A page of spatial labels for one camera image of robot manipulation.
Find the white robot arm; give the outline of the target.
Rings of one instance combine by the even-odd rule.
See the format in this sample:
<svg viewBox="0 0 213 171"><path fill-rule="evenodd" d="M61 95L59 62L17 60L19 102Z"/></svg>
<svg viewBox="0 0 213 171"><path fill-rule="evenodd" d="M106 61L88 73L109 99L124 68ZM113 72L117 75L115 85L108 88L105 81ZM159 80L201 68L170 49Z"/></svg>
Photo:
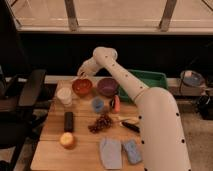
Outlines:
<svg viewBox="0 0 213 171"><path fill-rule="evenodd" d="M192 171L179 109L173 95L148 87L117 63L117 51L96 47L78 76L93 76L105 68L138 108L145 171Z"/></svg>

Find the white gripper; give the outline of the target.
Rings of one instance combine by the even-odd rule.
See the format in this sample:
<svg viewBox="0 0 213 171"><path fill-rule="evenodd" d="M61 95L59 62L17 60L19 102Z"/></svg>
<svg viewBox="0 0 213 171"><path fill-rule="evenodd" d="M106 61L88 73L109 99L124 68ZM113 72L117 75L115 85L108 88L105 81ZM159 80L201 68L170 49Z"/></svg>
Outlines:
<svg viewBox="0 0 213 171"><path fill-rule="evenodd" d="M94 76L101 69L101 66L98 65L94 58L90 58L82 63L78 69L77 75L79 77Z"/></svg>

